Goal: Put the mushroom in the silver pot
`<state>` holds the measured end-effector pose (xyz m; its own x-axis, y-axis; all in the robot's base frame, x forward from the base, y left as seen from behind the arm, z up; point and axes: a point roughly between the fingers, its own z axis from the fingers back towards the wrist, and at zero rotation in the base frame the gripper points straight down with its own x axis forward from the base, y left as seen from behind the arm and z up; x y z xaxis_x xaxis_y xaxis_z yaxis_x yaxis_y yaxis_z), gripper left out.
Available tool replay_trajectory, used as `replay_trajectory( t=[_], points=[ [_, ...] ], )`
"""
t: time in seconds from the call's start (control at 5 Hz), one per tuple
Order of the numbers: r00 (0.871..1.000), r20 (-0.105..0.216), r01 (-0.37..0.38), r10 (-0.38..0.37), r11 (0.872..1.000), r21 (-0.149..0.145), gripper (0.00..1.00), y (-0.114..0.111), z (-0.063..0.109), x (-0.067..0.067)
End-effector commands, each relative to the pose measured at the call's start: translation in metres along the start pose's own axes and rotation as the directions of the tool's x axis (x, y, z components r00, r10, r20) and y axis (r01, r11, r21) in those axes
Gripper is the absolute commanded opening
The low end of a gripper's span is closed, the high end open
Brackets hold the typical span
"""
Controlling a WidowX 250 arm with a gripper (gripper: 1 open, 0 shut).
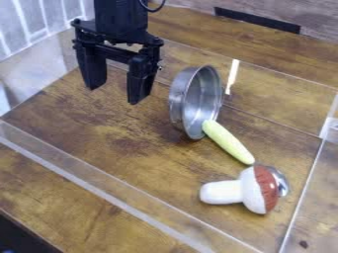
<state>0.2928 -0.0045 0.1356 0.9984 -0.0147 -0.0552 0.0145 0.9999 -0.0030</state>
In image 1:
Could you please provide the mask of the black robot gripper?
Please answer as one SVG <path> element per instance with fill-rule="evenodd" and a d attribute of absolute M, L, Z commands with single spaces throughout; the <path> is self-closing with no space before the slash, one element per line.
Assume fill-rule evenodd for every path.
<path fill-rule="evenodd" d="M 164 4 L 151 8 L 148 0 L 93 0 L 93 19 L 71 22 L 75 28 L 73 49 L 84 81 L 89 90 L 107 81 L 107 61 L 96 51 L 105 42 L 111 53 L 116 44 L 139 44 L 137 55 L 129 60 L 127 73 L 128 103 L 136 105 L 152 91 L 164 41 L 148 33 L 148 14 L 161 10 Z"/>

